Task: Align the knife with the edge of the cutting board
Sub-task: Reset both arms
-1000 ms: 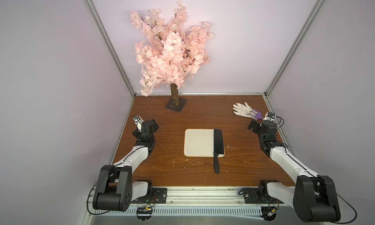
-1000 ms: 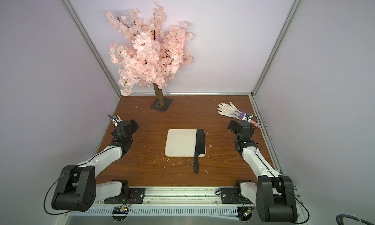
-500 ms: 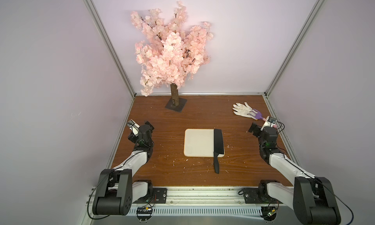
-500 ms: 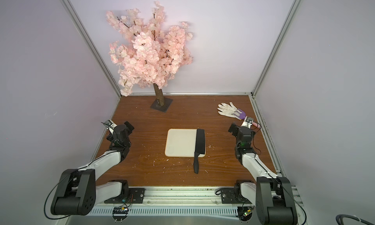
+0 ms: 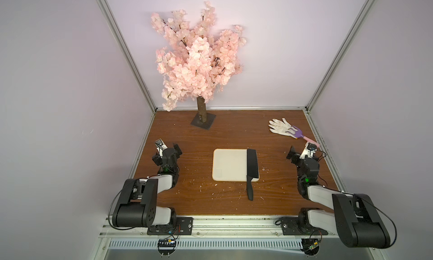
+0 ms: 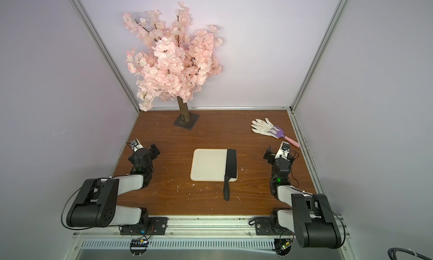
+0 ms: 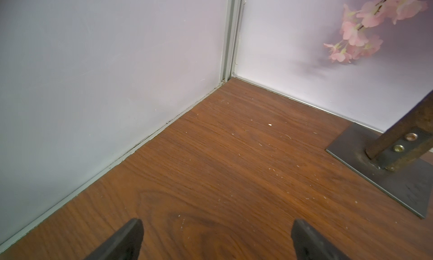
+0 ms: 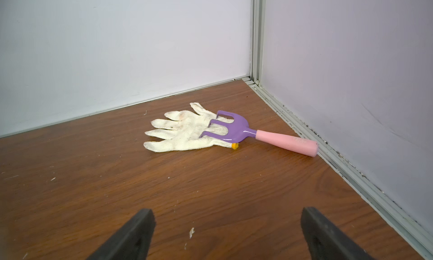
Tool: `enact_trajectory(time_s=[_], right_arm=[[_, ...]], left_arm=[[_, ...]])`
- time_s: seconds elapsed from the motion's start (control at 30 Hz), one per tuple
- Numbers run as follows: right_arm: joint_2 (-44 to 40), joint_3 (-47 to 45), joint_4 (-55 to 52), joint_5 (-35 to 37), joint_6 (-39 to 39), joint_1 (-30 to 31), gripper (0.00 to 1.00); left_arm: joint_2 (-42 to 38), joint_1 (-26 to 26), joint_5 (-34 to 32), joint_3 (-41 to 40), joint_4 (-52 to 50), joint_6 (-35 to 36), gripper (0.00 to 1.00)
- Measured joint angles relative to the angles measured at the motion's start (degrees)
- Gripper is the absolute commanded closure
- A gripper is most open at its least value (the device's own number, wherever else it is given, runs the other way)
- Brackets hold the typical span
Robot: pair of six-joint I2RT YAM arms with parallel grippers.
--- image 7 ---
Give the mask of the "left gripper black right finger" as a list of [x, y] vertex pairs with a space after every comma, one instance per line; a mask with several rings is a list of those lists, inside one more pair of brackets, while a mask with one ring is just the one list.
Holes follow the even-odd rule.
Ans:
[[350, 260], [303, 219], [295, 219], [291, 238], [298, 260]]

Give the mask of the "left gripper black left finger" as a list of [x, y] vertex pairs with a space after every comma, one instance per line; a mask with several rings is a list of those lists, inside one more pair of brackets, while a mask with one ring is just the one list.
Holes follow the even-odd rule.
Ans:
[[133, 218], [90, 253], [85, 260], [137, 260], [143, 237], [142, 220]]

